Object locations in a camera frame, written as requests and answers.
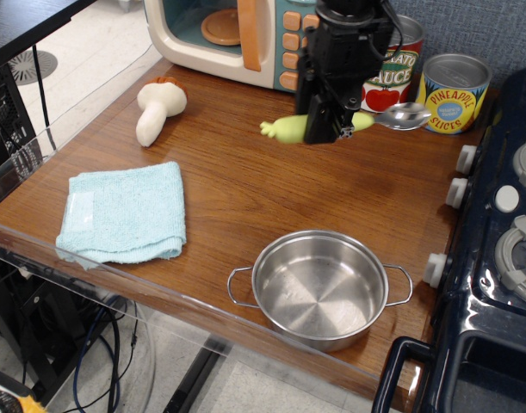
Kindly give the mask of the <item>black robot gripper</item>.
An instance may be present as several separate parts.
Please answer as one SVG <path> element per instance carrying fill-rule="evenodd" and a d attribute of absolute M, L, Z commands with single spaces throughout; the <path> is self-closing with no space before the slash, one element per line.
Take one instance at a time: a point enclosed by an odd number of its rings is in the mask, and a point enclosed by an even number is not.
<path fill-rule="evenodd" d="M 392 34 L 393 20 L 386 16 L 321 16 L 316 28 L 306 30 L 296 92 L 296 112 L 307 114 L 306 144 L 331 144 L 354 130 L 362 86 L 381 68 Z"/>

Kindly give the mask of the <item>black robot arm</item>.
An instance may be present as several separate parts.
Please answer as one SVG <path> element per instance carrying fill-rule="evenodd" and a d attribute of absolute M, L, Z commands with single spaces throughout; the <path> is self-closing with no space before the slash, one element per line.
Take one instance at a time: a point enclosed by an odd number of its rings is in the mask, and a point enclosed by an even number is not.
<path fill-rule="evenodd" d="M 393 34 L 404 34 L 388 1 L 317 1 L 319 25 L 305 29 L 306 46 L 298 62 L 295 111 L 305 114 L 303 142 L 335 142 L 354 130 L 362 106 L 362 86 L 376 77 Z"/>

